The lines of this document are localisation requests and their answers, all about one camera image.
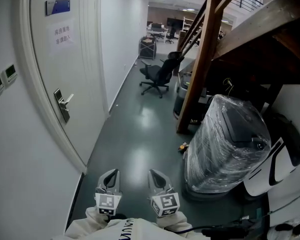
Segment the plastic-wrapped machine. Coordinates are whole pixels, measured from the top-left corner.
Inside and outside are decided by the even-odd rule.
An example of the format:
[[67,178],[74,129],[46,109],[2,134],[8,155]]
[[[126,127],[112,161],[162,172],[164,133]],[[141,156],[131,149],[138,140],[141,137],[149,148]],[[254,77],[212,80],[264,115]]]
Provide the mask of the plastic-wrapped machine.
[[215,95],[187,149],[187,189],[226,193],[267,158],[270,148],[265,122],[250,102]]

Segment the glossy floor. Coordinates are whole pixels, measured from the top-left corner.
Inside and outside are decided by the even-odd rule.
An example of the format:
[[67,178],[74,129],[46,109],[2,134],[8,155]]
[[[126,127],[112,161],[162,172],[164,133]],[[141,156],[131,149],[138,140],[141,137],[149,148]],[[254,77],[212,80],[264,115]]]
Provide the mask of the glossy floor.
[[[162,65],[157,55],[149,63]],[[163,98],[155,89],[144,96],[146,86],[139,72],[143,64],[130,71],[122,90],[114,103],[110,118],[105,122],[88,165],[88,173],[83,178],[72,219],[85,217],[85,210],[95,205],[94,193],[98,178],[111,169],[119,169],[123,197],[119,213],[128,218],[143,218],[155,222],[156,215],[148,203],[148,170],[156,169],[170,177],[179,193],[180,210],[194,226],[223,224],[240,218],[247,213],[255,216],[258,204],[242,206],[233,195],[220,200],[192,202],[181,195],[183,159],[178,146],[189,142],[195,128],[190,127],[188,135],[176,133],[177,120],[173,115],[176,98],[176,77],[169,83],[170,91],[162,89]]]

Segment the door handle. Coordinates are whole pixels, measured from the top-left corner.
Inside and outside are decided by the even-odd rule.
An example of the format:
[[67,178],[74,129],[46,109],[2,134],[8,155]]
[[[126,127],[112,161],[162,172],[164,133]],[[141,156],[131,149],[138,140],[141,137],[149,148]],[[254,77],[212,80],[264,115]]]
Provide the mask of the door handle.
[[63,116],[64,121],[67,123],[70,119],[70,115],[69,115],[69,109],[67,108],[68,103],[70,102],[70,100],[73,98],[73,94],[70,95],[70,97],[65,101],[60,89],[58,88],[55,92],[54,92],[54,97],[56,99],[56,102],[59,106],[59,109],[61,111],[61,114]]

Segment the chair seat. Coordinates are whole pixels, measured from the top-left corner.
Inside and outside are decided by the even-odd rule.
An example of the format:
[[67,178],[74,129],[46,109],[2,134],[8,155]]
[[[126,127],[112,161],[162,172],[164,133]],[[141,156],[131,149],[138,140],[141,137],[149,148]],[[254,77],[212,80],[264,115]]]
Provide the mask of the chair seat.
[[[148,76],[149,76],[149,79],[153,82],[156,81],[156,76],[157,76],[157,73],[159,72],[159,70],[161,69],[160,66],[158,65],[153,65],[153,66],[149,66],[148,67]],[[140,72],[144,75],[146,75],[146,69],[145,68],[140,68]]]

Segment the door frame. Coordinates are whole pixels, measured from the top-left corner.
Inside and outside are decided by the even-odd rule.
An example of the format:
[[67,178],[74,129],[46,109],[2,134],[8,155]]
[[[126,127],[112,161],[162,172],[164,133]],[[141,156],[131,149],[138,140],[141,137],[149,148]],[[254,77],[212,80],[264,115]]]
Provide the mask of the door frame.
[[[103,61],[102,61],[102,46],[101,46],[101,0],[96,0],[96,43],[97,43],[97,58],[99,61],[99,69],[101,76],[101,90],[102,90],[102,105],[104,110],[105,119],[109,115],[108,102],[106,96],[106,82],[104,77]],[[31,96],[33,103],[35,104],[37,111],[41,115],[41,118],[48,130],[50,131],[52,138],[59,145],[63,153],[73,163],[75,168],[80,173],[87,173],[87,167],[82,162],[75,148],[71,144],[64,129],[62,128],[59,119],[52,107],[46,92],[44,82],[42,80],[39,66],[36,59],[32,31],[31,31],[31,19],[30,19],[30,0],[14,0],[13,3],[13,22],[15,23],[14,48],[17,55],[18,63],[24,76],[24,80]]]

